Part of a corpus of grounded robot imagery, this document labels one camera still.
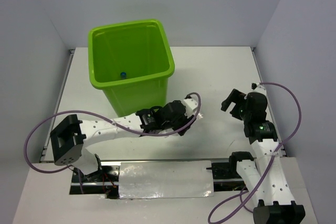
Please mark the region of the blue label bottle blue cap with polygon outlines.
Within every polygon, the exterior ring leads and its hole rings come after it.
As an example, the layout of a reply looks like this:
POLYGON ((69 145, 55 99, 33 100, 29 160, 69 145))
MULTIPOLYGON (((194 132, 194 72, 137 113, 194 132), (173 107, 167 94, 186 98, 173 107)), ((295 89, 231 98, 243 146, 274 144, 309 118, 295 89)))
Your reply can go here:
POLYGON ((127 78, 127 74, 125 72, 121 72, 120 73, 120 77, 121 77, 121 79, 126 79, 127 78))

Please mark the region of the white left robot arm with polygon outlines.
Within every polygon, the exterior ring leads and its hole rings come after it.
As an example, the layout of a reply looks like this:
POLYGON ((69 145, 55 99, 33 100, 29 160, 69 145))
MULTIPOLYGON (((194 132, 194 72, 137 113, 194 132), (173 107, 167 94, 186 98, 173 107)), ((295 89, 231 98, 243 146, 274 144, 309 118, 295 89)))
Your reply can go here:
POLYGON ((126 137, 182 136, 195 121, 198 108, 198 102, 187 97, 109 122, 80 120, 76 114, 68 115, 50 133, 54 164, 73 166, 90 181, 98 181, 103 174, 101 160, 98 154, 88 150, 89 146, 126 137))

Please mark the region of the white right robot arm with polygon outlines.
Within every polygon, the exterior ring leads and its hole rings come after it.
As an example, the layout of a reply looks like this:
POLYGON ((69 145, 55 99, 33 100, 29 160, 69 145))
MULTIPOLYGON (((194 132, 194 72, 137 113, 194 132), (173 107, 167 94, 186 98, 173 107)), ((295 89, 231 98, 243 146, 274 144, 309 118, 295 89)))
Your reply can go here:
POLYGON ((301 223, 306 212, 296 203, 283 172, 276 128, 266 119, 266 96, 233 89, 221 110, 226 111, 231 104, 234 107, 230 114, 243 122, 254 153, 233 152, 228 171, 233 177, 241 177, 252 194, 254 223, 301 223))

